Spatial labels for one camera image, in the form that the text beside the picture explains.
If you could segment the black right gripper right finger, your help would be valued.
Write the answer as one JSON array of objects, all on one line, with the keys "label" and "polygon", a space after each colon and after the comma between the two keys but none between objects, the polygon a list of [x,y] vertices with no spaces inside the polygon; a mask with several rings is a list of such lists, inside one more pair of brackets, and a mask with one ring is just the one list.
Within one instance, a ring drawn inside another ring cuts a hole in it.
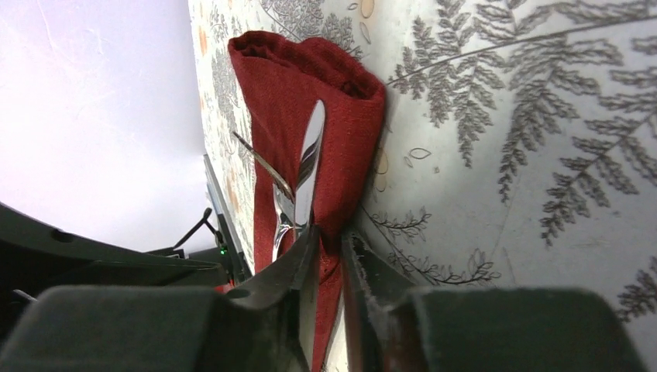
[{"label": "black right gripper right finger", "polygon": [[575,288],[417,286],[342,236],[352,371],[643,371],[600,296]]}]

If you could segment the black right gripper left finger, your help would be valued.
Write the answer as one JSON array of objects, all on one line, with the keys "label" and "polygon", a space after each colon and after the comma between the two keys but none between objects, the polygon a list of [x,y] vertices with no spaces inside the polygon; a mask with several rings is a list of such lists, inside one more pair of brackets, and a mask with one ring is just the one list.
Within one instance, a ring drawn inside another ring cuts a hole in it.
[{"label": "black right gripper left finger", "polygon": [[60,286],[27,309],[3,371],[309,371],[321,233],[308,226],[224,294],[207,287]]}]

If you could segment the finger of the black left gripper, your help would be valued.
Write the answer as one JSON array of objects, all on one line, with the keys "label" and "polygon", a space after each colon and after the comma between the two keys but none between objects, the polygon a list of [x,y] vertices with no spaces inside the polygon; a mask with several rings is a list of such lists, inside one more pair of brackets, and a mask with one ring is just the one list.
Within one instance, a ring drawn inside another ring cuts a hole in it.
[{"label": "finger of the black left gripper", "polygon": [[77,236],[1,206],[1,338],[26,306],[61,285],[221,287],[223,264],[141,253]]}]

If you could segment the silver fork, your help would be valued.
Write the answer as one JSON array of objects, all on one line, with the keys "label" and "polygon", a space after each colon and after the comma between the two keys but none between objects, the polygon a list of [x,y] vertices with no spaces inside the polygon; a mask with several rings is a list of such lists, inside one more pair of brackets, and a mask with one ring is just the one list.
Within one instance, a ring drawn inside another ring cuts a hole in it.
[{"label": "silver fork", "polygon": [[297,229],[296,224],[291,218],[293,205],[291,187],[279,172],[275,170],[261,155],[259,155],[236,131],[232,131],[232,135],[246,148],[255,161],[263,167],[273,179],[273,207],[277,217],[272,249],[272,261],[275,261],[280,256],[280,248],[285,235],[288,232]]}]

